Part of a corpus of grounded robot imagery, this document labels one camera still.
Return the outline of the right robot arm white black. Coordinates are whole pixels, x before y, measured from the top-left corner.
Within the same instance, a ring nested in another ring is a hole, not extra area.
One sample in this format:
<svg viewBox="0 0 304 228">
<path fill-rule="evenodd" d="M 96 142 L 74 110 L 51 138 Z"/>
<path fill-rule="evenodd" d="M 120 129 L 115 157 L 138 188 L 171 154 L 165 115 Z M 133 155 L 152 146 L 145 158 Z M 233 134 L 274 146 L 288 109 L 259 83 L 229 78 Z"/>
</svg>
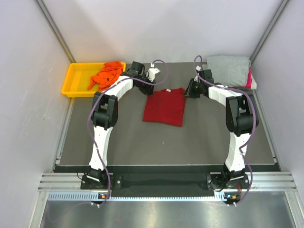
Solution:
<svg viewBox="0 0 304 228">
<path fill-rule="evenodd" d="M 225 187 L 233 188 L 245 177 L 245 157 L 248 140 L 258 126 L 258 116 L 252 96 L 240 90 L 215 84 L 210 69 L 197 66 L 196 76 L 189 81 L 186 98 L 202 95 L 225 107 L 225 123 L 230 132 L 229 151 L 221 172 Z"/>
</svg>

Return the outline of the dark red t shirt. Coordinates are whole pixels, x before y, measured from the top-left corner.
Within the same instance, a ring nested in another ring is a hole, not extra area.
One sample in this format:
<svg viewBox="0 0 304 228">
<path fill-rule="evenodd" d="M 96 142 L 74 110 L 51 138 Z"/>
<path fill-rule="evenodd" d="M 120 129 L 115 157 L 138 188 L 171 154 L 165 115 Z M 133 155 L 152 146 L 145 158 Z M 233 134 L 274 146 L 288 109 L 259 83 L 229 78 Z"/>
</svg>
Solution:
<svg viewBox="0 0 304 228">
<path fill-rule="evenodd" d="M 156 122 L 182 127 L 186 104 L 185 89 L 163 89 L 147 97 L 144 122 Z"/>
</svg>

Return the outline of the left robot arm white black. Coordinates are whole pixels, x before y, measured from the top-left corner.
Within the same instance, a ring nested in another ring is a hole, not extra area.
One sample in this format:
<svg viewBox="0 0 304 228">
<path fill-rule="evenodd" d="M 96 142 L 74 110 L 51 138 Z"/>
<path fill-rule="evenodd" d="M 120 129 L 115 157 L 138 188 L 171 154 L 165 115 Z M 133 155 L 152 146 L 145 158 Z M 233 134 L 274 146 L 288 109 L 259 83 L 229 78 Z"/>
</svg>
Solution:
<svg viewBox="0 0 304 228">
<path fill-rule="evenodd" d="M 97 188 L 108 185 L 107 151 L 111 132 L 118 121 L 118 101 L 134 87 L 144 95 L 152 95 L 156 84 L 155 76 L 159 73 L 160 69 L 155 67 L 154 62 L 148 70 L 145 70 L 143 64 L 132 62 L 131 68 L 122 72 L 113 85 L 104 92 L 94 94 L 90 113 L 93 130 L 89 131 L 93 150 L 83 182 L 91 181 Z"/>
</svg>

